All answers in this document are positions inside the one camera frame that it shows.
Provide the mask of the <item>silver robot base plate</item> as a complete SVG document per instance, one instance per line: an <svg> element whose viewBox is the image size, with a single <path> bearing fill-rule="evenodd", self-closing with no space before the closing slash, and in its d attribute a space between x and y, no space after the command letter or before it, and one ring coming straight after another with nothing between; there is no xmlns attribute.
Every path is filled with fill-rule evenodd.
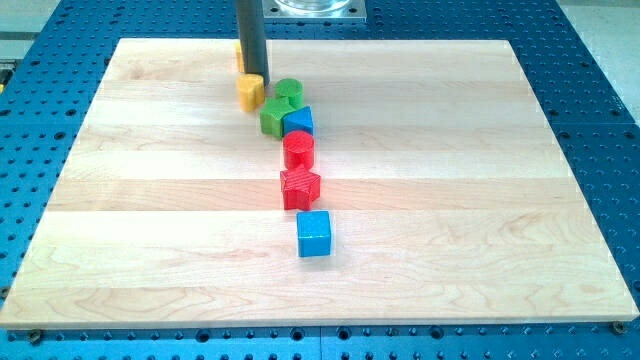
<svg viewBox="0 0 640 360"><path fill-rule="evenodd" d="M262 0L264 18L274 22L364 22L365 0Z"/></svg>

